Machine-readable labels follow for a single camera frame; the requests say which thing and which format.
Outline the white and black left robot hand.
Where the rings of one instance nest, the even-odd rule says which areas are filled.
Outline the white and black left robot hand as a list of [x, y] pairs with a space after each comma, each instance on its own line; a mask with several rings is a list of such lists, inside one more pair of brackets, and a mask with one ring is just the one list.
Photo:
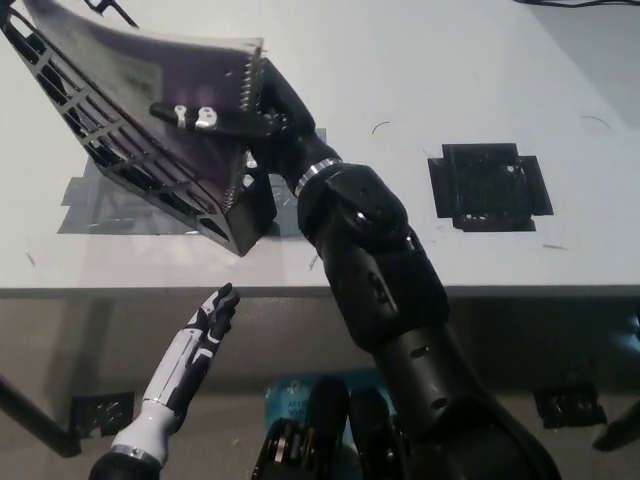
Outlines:
[[142, 407], [157, 404], [176, 419], [188, 407], [207, 375], [240, 301], [230, 283], [209, 296], [178, 331], [143, 395]]

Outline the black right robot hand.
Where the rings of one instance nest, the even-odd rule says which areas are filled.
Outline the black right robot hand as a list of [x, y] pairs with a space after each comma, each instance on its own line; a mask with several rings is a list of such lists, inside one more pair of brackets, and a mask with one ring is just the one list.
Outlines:
[[313, 176], [341, 158], [318, 136], [306, 105], [267, 58], [261, 73], [259, 104], [253, 111], [156, 102], [149, 113], [179, 130], [243, 145], [260, 168], [281, 176], [298, 196]]

